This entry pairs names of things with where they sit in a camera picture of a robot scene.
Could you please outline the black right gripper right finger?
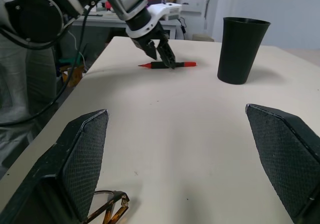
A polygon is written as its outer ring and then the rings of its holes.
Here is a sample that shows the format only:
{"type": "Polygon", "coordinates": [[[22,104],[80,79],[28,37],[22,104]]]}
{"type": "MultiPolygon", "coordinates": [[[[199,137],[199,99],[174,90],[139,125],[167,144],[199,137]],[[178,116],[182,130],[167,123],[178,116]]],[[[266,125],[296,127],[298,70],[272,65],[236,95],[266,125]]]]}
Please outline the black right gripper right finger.
{"type": "Polygon", "coordinates": [[[295,224],[320,222],[320,138],[298,116],[245,108],[262,167],[295,224]]]}

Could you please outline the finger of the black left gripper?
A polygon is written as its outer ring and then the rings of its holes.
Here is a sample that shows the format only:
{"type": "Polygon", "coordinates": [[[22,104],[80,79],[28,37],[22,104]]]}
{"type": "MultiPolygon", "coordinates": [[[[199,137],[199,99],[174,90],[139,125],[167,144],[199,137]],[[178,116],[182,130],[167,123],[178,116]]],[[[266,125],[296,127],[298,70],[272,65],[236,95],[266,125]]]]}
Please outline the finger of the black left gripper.
{"type": "Polygon", "coordinates": [[[160,40],[157,46],[157,51],[162,62],[170,69],[176,68],[176,57],[167,40],[160,40]]]}
{"type": "Polygon", "coordinates": [[[146,51],[145,53],[152,59],[156,60],[157,59],[157,49],[155,47],[155,43],[153,40],[149,40],[148,43],[146,44],[146,51]]]}

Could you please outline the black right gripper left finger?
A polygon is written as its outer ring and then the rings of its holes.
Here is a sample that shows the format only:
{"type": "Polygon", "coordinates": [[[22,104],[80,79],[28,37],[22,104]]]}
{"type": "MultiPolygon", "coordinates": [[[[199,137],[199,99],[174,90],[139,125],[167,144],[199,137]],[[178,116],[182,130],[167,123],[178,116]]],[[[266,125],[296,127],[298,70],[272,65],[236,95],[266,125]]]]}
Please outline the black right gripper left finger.
{"type": "Polygon", "coordinates": [[[38,158],[3,211],[2,224],[81,224],[99,180],[109,113],[70,121],[38,158]]]}

